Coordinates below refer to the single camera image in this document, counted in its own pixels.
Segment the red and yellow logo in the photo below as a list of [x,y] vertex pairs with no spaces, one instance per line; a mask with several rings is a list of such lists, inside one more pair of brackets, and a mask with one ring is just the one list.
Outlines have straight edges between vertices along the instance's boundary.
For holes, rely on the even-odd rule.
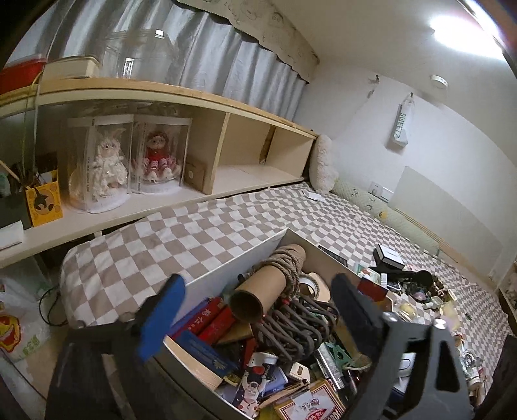
[[0,347],[10,353],[21,339],[22,333],[18,318],[11,315],[0,315]]

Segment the transparent cylinder box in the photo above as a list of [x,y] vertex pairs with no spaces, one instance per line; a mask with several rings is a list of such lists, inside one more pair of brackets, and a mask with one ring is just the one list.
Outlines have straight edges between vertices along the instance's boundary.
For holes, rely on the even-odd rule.
[[69,118],[68,192],[79,210],[101,213],[129,198],[133,115]]
[[102,77],[174,84],[178,48],[160,29],[112,32],[104,42]]
[[183,183],[192,120],[135,115],[131,145],[131,190],[172,193]]

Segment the smoke detector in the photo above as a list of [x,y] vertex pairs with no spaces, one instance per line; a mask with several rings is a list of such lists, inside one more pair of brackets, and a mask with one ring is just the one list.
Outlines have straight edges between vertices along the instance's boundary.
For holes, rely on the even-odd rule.
[[431,84],[438,89],[447,89],[449,86],[449,82],[447,82],[447,80],[435,74],[431,76]]

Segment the ceiling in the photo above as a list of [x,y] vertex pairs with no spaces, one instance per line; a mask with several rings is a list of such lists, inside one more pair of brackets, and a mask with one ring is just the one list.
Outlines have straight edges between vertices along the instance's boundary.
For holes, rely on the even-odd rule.
[[[517,79],[504,60],[450,49],[433,37],[440,15],[477,24],[455,0],[273,0],[322,63],[342,61],[405,83],[482,130],[517,166]],[[431,85],[430,75],[449,82]]]

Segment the doll in red dress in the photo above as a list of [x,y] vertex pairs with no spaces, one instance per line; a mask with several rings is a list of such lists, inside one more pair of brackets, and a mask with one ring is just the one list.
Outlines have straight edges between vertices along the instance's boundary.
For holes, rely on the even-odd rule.
[[169,139],[162,131],[148,134],[144,158],[144,179],[150,182],[170,181],[181,173],[181,164],[169,151]]

